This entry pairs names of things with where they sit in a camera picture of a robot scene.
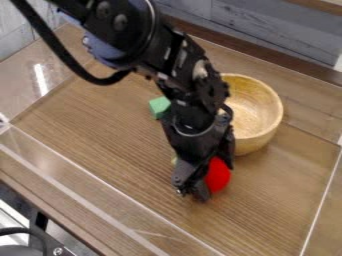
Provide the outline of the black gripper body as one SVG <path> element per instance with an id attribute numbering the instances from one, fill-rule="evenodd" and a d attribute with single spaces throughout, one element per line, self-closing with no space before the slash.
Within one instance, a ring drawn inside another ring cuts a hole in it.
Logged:
<path id="1" fill-rule="evenodd" d="M 199 167 L 218 156 L 218 148 L 228 129 L 232 129 L 231 115 L 220 114 L 206 131 L 182 131 L 176 118 L 167 114 L 162 118 L 163 130 L 179 159 Z"/>

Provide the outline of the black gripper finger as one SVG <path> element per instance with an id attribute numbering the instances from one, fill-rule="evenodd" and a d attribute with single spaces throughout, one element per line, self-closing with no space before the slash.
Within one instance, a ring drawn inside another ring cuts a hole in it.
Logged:
<path id="1" fill-rule="evenodd" d="M 211 192 L 203 179 L 195 181 L 191 187 L 191 194 L 199 202 L 206 202 L 211 198 Z"/>
<path id="2" fill-rule="evenodd" d="M 218 148 L 218 156 L 230 169 L 234 169 L 235 137 L 232 129 L 228 129 Z"/>

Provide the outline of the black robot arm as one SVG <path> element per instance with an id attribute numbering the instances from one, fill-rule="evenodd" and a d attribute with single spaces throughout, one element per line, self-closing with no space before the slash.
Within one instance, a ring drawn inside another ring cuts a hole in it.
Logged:
<path id="1" fill-rule="evenodd" d="M 180 195 L 206 201 L 214 178 L 234 169 L 234 111 L 230 85 L 204 49 L 164 19 L 154 0 L 47 0 L 84 29 L 81 43 L 115 73 L 99 78 L 79 64 L 28 0 L 9 0 L 71 71 L 97 86 L 136 73 L 155 82 L 170 101 L 160 122 L 176 153 L 171 183 Z"/>

